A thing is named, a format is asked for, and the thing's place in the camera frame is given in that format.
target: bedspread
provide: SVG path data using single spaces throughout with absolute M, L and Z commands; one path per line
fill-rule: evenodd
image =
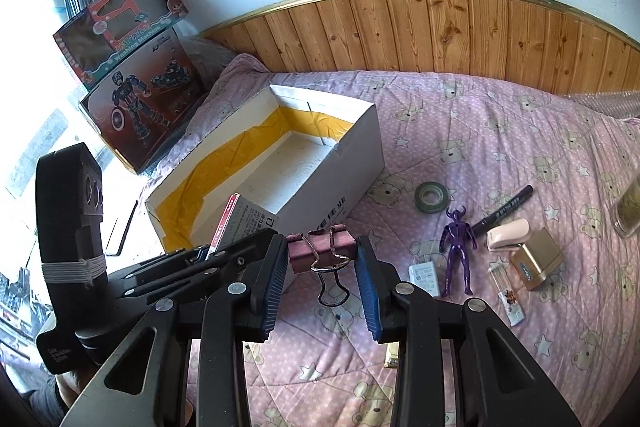
M 508 323 L 487 273 L 503 264 L 526 314 L 512 330 L 583 425 L 603 420 L 640 363 L 638 239 L 620 239 L 609 216 L 640 164 L 638 121 L 614 120 L 488 78 L 385 71 L 274 74 L 250 55 L 239 55 L 157 175 L 269 83 L 376 103 L 386 168 L 347 224 L 353 235 L 368 235 L 377 257 L 393 263 L 402 279 L 408 280 L 409 265 L 431 260 L 441 288 L 444 281 L 437 239 L 449 219 L 417 211 L 418 184 L 432 180 L 449 187 L 452 204 L 466 206 L 469 222 L 533 185 L 532 198 L 515 217 L 526 217 L 533 229 L 546 227 L 565 262 L 539 290 L 529 292 L 507 256 L 479 245 L 470 256 L 471 288 Z M 254 426 L 389 423 L 396 371 L 383 367 L 385 346 L 367 331 L 353 267 L 340 277 L 354 293 L 343 306 L 319 306 L 318 280 L 302 274 L 282 297 L 270 339 L 244 345 Z M 335 289 L 330 289 L 334 297 Z M 461 270 L 454 274 L 449 299 L 466 299 Z M 454 425 L 452 370 L 443 346 L 446 425 Z M 197 350 L 194 343 L 192 397 Z

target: toy box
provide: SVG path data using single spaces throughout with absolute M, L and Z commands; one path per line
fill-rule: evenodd
M 170 28 L 118 64 L 80 107 L 125 165 L 140 172 L 203 93 Z
M 343 222 L 383 167 L 373 103 L 270 86 L 212 130 L 146 207 L 166 251 L 212 238 L 223 248 L 263 227 L 287 235 Z
M 121 60 L 187 13 L 181 0 L 96 0 L 53 37 L 80 81 L 92 89 Z

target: figurine head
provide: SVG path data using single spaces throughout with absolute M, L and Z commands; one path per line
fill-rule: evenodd
M 119 71 L 116 71 L 115 73 L 113 73 L 113 76 L 111 77 L 111 80 L 113 80 L 113 83 L 116 86 L 121 86 L 122 83 L 124 82 L 124 79 L 122 77 L 122 73 L 120 73 Z
M 455 219 L 456 221 L 460 221 L 466 214 L 466 206 L 462 205 L 462 210 L 458 210 L 457 208 L 454 208 L 452 212 L 449 212 L 449 209 L 447 209 L 447 216 L 449 216 L 451 219 Z

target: green tape roll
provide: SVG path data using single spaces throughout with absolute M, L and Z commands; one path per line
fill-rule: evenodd
M 415 206 L 425 214 L 442 212 L 449 202 L 449 189 L 437 182 L 424 182 L 415 189 Z

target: wood panel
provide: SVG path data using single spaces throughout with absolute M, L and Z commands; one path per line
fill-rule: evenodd
M 556 94 L 640 90 L 640 44 L 527 0 L 318 0 L 205 35 L 271 71 L 469 73 Z
M 398 54 L 386 0 L 351 0 L 369 70 L 398 71 Z
M 509 1 L 507 80 L 538 87 L 545 51 L 546 10 L 522 1 Z
M 433 71 L 429 9 L 426 0 L 386 0 L 401 71 Z
M 468 0 L 470 74 L 504 79 L 507 68 L 507 0 Z
M 428 0 L 433 68 L 469 73 L 469 13 L 466 0 Z
M 366 70 L 367 63 L 349 0 L 319 1 L 316 6 L 337 71 Z

